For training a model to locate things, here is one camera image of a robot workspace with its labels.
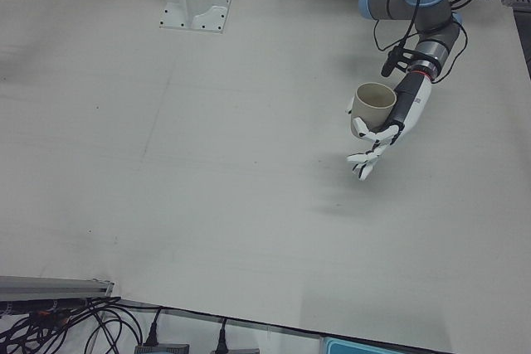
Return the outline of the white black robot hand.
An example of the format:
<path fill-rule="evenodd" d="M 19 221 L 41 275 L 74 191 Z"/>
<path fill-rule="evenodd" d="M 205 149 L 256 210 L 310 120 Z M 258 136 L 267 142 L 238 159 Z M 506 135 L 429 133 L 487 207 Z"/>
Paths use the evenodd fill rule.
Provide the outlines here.
<path fill-rule="evenodd" d="M 413 70 L 406 73 L 394 90 L 397 101 L 378 131 L 370 130 L 361 117 L 354 117 L 353 111 L 349 110 L 353 133 L 372 144 L 364 153 L 347 156 L 347 162 L 353 166 L 353 172 L 358 174 L 360 181 L 369 176 L 385 151 L 417 124 L 431 95 L 431 88 L 431 77 L 426 72 Z"/>

